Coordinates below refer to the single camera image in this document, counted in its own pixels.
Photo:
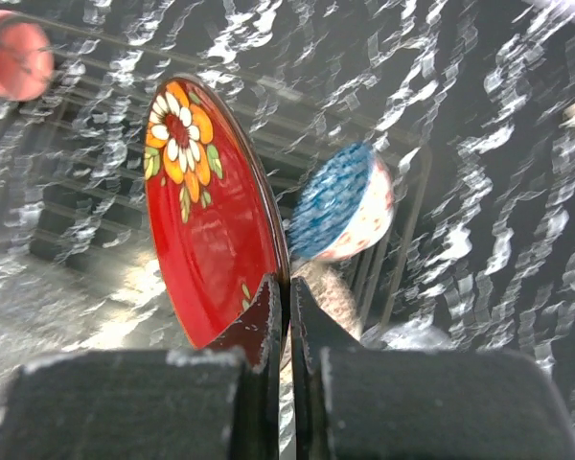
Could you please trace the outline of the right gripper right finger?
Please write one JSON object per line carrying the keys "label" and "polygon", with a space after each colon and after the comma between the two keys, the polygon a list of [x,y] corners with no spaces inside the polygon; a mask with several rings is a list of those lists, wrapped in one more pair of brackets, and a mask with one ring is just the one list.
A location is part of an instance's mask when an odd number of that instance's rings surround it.
{"label": "right gripper right finger", "polygon": [[557,387],[515,352],[371,350],[290,292],[300,459],[575,459]]}

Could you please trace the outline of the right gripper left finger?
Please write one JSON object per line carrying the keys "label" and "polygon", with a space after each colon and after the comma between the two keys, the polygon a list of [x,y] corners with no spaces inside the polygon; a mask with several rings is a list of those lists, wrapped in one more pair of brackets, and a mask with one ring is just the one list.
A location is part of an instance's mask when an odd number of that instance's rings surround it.
{"label": "right gripper left finger", "polygon": [[275,459],[281,285],[198,351],[48,355],[0,403],[0,459]]}

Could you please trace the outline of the clear drinking glass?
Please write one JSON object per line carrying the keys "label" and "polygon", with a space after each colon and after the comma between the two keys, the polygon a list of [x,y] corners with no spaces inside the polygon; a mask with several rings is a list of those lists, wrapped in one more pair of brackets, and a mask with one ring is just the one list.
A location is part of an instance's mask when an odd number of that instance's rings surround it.
{"label": "clear drinking glass", "polygon": [[454,348],[444,332],[417,319],[383,328],[375,325],[361,336],[360,343],[366,348],[382,351],[434,351]]}

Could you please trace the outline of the brown patterned ceramic bowl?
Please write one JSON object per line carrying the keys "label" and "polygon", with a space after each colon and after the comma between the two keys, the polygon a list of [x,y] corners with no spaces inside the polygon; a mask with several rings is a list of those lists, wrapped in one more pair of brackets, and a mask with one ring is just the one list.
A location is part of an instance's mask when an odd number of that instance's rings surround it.
{"label": "brown patterned ceramic bowl", "polygon": [[354,339],[360,340],[362,326],[354,295],[336,270],[328,264],[308,262],[298,267],[293,276],[303,277],[318,306]]}

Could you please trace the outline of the red floral plate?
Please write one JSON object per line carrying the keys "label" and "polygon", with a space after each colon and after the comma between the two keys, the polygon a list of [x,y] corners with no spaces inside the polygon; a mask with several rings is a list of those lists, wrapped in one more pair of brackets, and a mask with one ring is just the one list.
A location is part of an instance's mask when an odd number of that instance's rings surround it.
{"label": "red floral plate", "polygon": [[149,104],[143,173],[161,275],[190,343],[209,345],[266,274],[289,291],[289,256],[263,164],[200,79],[163,81]]}

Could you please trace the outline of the blue orange patterned bowl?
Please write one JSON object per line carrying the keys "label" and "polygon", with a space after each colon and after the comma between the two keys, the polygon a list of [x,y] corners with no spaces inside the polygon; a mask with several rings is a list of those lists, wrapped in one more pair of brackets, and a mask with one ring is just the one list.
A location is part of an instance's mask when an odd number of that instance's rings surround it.
{"label": "blue orange patterned bowl", "polygon": [[365,143],[341,149],[310,179],[287,228],[291,255],[312,261],[349,259],[386,234],[394,217],[389,171]]}

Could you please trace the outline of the pink plastic cup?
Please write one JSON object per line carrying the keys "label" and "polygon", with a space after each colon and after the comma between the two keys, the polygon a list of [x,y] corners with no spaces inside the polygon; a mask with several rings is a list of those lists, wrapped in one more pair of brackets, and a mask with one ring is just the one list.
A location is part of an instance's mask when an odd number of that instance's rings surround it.
{"label": "pink plastic cup", "polygon": [[0,10],[0,98],[26,102],[44,93],[54,71],[48,36],[37,22]]}

